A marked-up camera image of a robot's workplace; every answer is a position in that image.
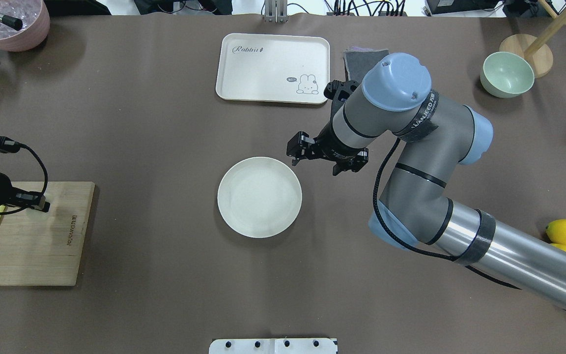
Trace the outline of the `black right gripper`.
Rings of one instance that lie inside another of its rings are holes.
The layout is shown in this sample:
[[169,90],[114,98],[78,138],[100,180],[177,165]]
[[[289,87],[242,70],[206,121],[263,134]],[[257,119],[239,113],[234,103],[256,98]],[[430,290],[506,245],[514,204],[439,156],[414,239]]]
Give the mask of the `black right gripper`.
[[304,131],[297,132],[286,145],[286,154],[296,166],[301,160],[323,159],[335,163],[332,175],[343,171],[359,172],[368,163],[367,148],[352,148],[333,134],[321,134],[314,140]]

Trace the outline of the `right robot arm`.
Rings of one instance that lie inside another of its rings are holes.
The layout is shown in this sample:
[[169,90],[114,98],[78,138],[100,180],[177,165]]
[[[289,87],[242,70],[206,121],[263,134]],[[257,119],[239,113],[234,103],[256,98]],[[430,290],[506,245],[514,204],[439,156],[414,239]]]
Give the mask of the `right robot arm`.
[[512,123],[512,104],[487,116],[456,94],[436,90],[420,59],[390,53],[358,81],[330,82],[328,119],[294,134],[293,164],[326,160],[329,173],[364,171],[371,226],[399,247],[541,296],[566,311],[566,253],[543,227],[566,219],[566,148],[559,138]]

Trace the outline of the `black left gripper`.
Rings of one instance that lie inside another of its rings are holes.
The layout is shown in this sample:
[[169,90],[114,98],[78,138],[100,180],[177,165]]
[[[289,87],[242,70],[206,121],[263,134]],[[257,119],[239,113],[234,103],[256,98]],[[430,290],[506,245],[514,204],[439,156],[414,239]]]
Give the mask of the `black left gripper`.
[[16,207],[31,207],[32,210],[47,213],[50,203],[40,191],[13,190],[10,205]]

